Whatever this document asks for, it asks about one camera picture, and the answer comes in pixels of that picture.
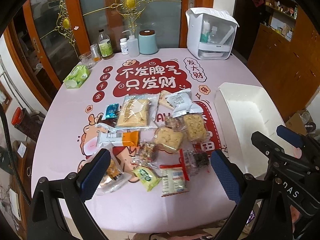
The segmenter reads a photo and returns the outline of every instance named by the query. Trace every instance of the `white storage box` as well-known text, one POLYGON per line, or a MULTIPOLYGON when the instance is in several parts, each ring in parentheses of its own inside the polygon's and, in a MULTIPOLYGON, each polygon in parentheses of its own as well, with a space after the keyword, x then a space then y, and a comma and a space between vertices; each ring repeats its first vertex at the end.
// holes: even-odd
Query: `white storage box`
POLYGON ((228 58, 239 27, 236 20, 213 8, 191 8, 186 15, 189 51, 198 59, 228 58))
POLYGON ((229 160, 243 173, 258 177, 268 168, 268 158, 251 143, 251 135, 256 131, 280 145, 286 154, 294 156, 296 149, 276 134, 276 128, 284 122, 264 88, 223 83, 217 90, 214 105, 229 160))

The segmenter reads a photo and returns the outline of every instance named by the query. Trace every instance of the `pink tablecloth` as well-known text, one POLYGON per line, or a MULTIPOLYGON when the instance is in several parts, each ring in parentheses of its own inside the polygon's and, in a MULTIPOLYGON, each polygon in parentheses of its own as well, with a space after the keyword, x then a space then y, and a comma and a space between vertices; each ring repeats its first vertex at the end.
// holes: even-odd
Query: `pink tablecloth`
MULTIPOLYGON (((227 60, 195 60, 187 49, 161 49, 151 56, 116 54, 93 68, 79 89, 63 85, 45 118, 33 161, 32 192, 40 177, 62 179, 77 171, 87 156, 95 152, 97 116, 108 104, 122 104, 126 94, 192 90, 210 130, 211 144, 204 149, 223 148, 227 154, 220 122, 213 104, 215 91, 223 82, 260 86, 253 74, 235 56, 227 60)), ((157 122, 171 111, 160 106, 157 122)), ((125 170, 132 149, 118 148, 115 154, 125 170)), ((175 164, 176 155, 161 152, 158 162, 175 164)), ((135 233, 169 232, 204 225, 226 218, 235 203, 228 200, 211 167, 191 177, 187 193, 161 197, 162 183, 151 192, 135 179, 116 192, 94 195, 86 206, 101 228, 135 233)), ((71 217, 64 201, 63 213, 71 217)))

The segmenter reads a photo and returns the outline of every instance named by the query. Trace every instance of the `green snack packet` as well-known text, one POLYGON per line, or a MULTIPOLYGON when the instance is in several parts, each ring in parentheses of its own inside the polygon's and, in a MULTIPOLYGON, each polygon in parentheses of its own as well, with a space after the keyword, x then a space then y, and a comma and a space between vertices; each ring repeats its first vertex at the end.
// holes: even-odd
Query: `green snack packet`
POLYGON ((147 192, 161 181, 161 178, 158 178, 150 169, 145 167, 139 166, 132 172, 140 179, 147 192))
POLYGON ((79 88, 88 78, 90 71, 85 65, 77 65, 63 81, 67 88, 79 88))

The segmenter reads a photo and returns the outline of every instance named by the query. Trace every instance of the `glass cup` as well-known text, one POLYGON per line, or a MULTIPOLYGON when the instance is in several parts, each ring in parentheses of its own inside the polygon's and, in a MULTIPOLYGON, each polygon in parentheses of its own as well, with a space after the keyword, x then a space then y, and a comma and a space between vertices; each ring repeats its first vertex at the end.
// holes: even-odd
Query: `glass cup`
POLYGON ((80 55, 79 59, 81 60, 82 65, 87 66, 87 69, 92 69, 96 65, 96 62, 92 58, 91 51, 80 55))

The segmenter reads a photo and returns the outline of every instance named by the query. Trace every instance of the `green tissue package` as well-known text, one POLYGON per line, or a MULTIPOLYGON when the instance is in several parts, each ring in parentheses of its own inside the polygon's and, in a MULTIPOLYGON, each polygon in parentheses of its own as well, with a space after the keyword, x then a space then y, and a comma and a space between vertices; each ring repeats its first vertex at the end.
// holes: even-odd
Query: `green tissue package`
POLYGON ((90 71, 85 65, 77 65, 63 81, 67 88, 79 88, 89 77, 90 71))

